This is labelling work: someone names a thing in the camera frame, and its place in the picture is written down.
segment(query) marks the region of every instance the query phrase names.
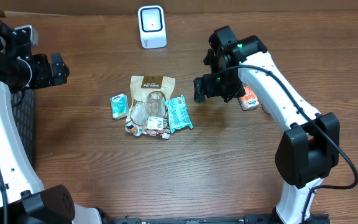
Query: food package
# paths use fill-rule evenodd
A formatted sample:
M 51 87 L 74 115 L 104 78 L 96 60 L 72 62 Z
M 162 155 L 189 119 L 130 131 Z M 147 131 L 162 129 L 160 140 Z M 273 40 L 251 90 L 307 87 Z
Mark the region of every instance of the food package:
M 172 134 L 176 129 L 179 130 L 187 126 L 193 129 L 193 124 L 187 112 L 185 96 L 181 95 L 180 97 L 167 100 L 165 105 L 168 108 L 169 128 Z
M 243 111 L 256 109 L 259 106 L 259 100 L 254 91 L 249 86 L 244 87 L 246 94 L 239 97 L 239 102 Z
M 127 95 L 121 93 L 120 95 L 110 98 L 112 109 L 112 117 L 120 119 L 127 116 L 128 113 L 128 100 Z
M 169 139 L 167 107 L 175 79 L 169 77 L 132 76 L 132 105 L 126 119 L 125 130 L 135 136 L 146 134 Z

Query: beige snack bag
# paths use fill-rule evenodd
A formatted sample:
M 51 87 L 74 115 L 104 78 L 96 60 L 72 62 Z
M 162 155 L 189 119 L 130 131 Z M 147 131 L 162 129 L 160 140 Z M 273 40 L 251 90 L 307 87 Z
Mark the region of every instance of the beige snack bag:
M 175 79 L 161 76 L 132 76 L 131 97 L 125 130 L 135 136 L 146 134 L 169 139 L 165 100 L 171 98 Z

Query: light blue packet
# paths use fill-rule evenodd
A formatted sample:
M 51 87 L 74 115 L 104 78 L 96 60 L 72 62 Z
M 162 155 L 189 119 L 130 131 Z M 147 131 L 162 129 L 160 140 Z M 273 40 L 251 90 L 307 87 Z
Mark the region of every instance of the light blue packet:
M 168 108 L 168 120 L 171 133 L 187 126 L 193 129 L 193 124 L 187 112 L 185 96 L 181 95 L 180 97 L 167 100 L 165 106 Z

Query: wooden table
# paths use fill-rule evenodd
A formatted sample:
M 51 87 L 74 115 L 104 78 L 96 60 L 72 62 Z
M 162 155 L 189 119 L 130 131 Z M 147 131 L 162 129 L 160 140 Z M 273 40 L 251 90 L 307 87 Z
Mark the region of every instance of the wooden table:
M 74 201 L 111 217 L 230 217 L 270 213 L 283 180 L 274 155 L 280 132 L 261 108 L 237 100 L 193 102 L 193 79 L 209 72 L 202 58 L 213 30 L 259 36 L 288 81 L 323 114 L 341 122 L 341 147 L 358 168 L 358 11 L 166 15 L 168 45 L 144 50 L 137 16 L 5 19 L 39 32 L 33 53 L 61 52 L 68 83 L 37 90 L 36 172 L 45 188 L 65 185 Z M 168 141 L 124 130 L 109 98 L 130 95 L 132 75 L 176 78 L 194 129 Z M 353 176 L 340 159 L 326 184 Z M 320 190 L 314 213 L 358 223 L 358 186 Z

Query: barcode label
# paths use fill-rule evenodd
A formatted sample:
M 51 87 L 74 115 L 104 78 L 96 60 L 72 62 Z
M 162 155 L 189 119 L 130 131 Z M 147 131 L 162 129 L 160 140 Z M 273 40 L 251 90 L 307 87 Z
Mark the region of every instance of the barcode label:
M 147 129 L 162 130 L 163 118 L 149 116 L 147 120 Z

